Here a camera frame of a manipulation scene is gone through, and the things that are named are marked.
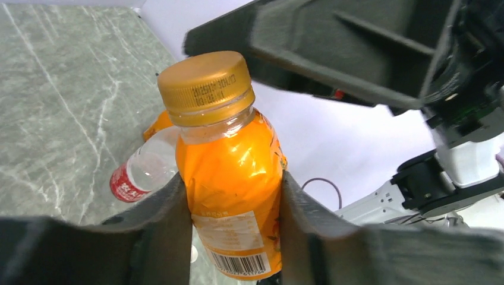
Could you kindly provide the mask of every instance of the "gray marble countertop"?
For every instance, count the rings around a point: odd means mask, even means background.
[[[127,8],[2,4],[0,33],[0,216],[93,224],[128,208],[107,183],[163,109],[155,74],[174,59]],[[191,284],[255,284],[193,244]]]

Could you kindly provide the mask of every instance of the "orange juice bottle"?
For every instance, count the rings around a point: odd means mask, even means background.
[[[210,260],[239,280],[279,272],[287,162],[271,124],[252,107],[245,59],[230,51],[195,56],[164,70],[157,84],[171,122],[180,127],[177,166]]]
[[[170,126],[173,126],[173,124],[170,121],[168,113],[166,112],[166,110],[164,110],[163,112],[161,112],[161,114],[159,114],[157,119],[150,125],[150,127],[143,132],[143,140],[148,141],[149,138],[157,134],[159,131],[169,128]]]

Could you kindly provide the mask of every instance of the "gold bottle cap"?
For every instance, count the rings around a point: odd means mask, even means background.
[[[238,52],[205,53],[165,69],[157,87],[178,126],[202,126],[229,119],[254,103],[245,59]]]

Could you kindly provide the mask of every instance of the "clear plastic bottle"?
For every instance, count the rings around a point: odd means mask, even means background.
[[[175,145],[179,130],[170,126],[147,140],[113,172],[108,191],[118,200],[132,203],[165,186],[178,171]]]

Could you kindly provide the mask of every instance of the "white wall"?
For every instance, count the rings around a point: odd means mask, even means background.
[[[3,0],[2,3],[141,7],[146,0]]]

